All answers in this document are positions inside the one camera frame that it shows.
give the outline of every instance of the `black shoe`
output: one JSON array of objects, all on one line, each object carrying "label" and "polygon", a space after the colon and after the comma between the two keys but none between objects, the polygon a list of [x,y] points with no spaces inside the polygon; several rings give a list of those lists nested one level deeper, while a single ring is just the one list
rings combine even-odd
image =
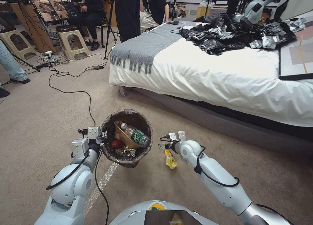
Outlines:
[{"label": "black shoe", "polygon": [[6,97],[10,95],[10,93],[7,90],[4,90],[3,88],[0,88],[0,97]]},{"label": "black shoe", "polygon": [[28,82],[30,82],[30,79],[29,78],[27,78],[27,79],[25,79],[25,80],[23,80],[23,81],[18,81],[18,80],[15,80],[15,79],[10,79],[12,82],[20,82],[20,83],[23,83],[23,84],[25,84],[25,83],[28,83]]},{"label": "black shoe", "polygon": [[90,50],[95,51],[99,46],[100,44],[98,42],[92,41]]},{"label": "black shoe", "polygon": [[90,39],[88,40],[88,41],[86,41],[86,40],[84,40],[85,41],[85,44],[86,44],[86,46],[88,47],[88,46],[91,46],[91,41],[90,41]]}]

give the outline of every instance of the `plastic water bottle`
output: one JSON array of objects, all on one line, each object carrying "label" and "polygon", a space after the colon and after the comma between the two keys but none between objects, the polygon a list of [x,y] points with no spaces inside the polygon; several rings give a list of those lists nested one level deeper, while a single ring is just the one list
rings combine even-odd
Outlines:
[{"label": "plastic water bottle", "polygon": [[121,124],[121,128],[124,130],[126,135],[135,141],[140,147],[146,148],[150,144],[150,138],[133,126],[129,126],[126,123]]}]

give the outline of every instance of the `green bottle label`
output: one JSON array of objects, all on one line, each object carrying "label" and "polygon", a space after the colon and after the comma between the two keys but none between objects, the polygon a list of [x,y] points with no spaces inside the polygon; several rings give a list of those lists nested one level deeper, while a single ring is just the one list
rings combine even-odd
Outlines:
[{"label": "green bottle label", "polygon": [[139,146],[146,135],[138,129],[133,132],[131,139],[135,141]]}]

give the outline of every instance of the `gray blanket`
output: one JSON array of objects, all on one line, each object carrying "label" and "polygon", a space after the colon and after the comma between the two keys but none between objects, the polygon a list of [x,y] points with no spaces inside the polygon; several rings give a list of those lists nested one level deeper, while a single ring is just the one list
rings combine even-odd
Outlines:
[{"label": "gray blanket", "polygon": [[171,30],[177,29],[177,27],[194,25],[194,22],[184,21],[178,25],[162,25],[149,33],[142,33],[139,37],[129,39],[112,49],[111,52],[111,64],[121,65],[125,68],[125,60],[130,60],[129,70],[136,70],[138,72],[142,66],[144,66],[145,73],[151,73],[151,66],[155,55],[160,51],[170,46],[181,38],[181,35],[171,33]]}]

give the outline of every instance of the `gray bed base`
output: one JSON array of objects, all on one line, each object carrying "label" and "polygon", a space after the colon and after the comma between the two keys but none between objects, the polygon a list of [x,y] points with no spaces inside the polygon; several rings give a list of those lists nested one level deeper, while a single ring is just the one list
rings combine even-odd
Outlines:
[{"label": "gray bed base", "polygon": [[213,131],[261,148],[293,155],[313,156],[313,143],[307,140],[239,121],[166,95],[160,95],[141,88],[119,86],[122,96],[126,96],[131,89],[162,103],[189,120]]}]

